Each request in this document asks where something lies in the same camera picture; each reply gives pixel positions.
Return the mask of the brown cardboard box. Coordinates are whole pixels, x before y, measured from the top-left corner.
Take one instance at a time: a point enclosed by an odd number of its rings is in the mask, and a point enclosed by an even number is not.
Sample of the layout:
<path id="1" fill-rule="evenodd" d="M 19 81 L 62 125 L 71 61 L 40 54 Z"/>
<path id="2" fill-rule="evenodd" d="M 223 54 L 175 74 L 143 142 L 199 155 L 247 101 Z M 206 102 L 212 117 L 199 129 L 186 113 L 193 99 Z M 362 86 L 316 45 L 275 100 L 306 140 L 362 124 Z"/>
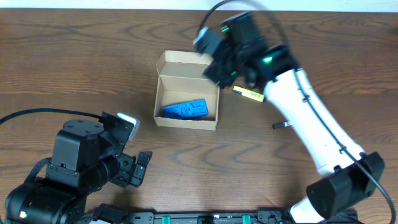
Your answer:
<path id="1" fill-rule="evenodd" d="M 160 56 L 156 64 L 156 125 L 210 131 L 216 129 L 220 88 L 203 74 L 211 62 L 211 56 L 193 52 L 166 50 Z M 193 100 L 205 100 L 208 115 L 188 120 L 171 119 L 163 115 L 164 107 Z"/>

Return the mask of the blue plastic holder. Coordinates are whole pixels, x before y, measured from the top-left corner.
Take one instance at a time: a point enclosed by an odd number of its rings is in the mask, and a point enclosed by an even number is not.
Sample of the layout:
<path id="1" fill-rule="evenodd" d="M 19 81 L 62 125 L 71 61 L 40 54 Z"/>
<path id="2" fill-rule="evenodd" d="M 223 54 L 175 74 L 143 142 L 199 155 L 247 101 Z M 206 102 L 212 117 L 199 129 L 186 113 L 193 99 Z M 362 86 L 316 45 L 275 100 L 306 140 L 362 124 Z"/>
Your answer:
<path id="1" fill-rule="evenodd" d="M 186 101 L 165 106 L 162 115 L 170 119 L 195 119 L 208 115 L 208 108 L 204 99 Z"/>

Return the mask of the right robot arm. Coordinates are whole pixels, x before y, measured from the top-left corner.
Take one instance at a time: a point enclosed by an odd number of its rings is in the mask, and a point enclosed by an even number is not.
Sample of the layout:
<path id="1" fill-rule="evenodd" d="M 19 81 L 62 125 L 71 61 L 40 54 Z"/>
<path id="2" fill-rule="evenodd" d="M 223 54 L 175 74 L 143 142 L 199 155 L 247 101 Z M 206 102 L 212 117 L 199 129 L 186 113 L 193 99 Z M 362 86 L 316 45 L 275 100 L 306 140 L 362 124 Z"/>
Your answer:
<path id="1" fill-rule="evenodd" d="M 221 27 L 215 32 L 201 24 L 193 42 L 197 52 L 213 59 L 205 76 L 220 88 L 243 76 L 248 86 L 261 90 L 301 139 L 320 175 L 290 208 L 292 221 L 331 220 L 380 190 L 383 159 L 366 153 L 343 130 L 288 45 L 268 46 L 249 12 L 224 20 Z"/>

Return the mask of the yellow highlighter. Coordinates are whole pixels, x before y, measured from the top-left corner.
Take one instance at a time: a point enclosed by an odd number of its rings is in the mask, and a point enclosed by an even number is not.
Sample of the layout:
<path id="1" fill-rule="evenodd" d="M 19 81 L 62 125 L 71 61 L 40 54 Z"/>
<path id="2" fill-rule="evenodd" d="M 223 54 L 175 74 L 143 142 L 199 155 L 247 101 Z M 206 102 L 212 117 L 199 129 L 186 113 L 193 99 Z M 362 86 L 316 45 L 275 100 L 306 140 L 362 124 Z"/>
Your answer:
<path id="1" fill-rule="evenodd" d="M 233 87 L 233 92 L 237 93 L 237 94 L 239 94 L 241 96 L 244 96 L 246 98 L 250 98 L 252 100 L 256 100 L 258 102 L 262 102 L 263 103 L 263 102 L 266 101 L 265 96 L 263 94 L 260 94 L 260 93 L 255 92 L 255 91 L 242 88 L 240 86 L 236 86 L 235 85 Z"/>

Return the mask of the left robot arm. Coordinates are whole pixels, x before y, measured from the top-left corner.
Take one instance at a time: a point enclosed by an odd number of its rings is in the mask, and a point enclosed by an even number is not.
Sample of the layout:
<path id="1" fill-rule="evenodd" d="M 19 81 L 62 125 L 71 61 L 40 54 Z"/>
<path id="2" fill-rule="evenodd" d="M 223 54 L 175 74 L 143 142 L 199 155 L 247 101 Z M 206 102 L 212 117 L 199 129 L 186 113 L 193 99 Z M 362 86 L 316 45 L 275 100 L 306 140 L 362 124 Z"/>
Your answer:
<path id="1" fill-rule="evenodd" d="M 139 187 L 151 152 L 123 152 L 139 120 L 119 113 L 98 121 L 74 119 L 55 138 L 51 158 L 42 159 L 6 199 L 6 223 L 77 223 L 87 197 L 111 182 Z"/>

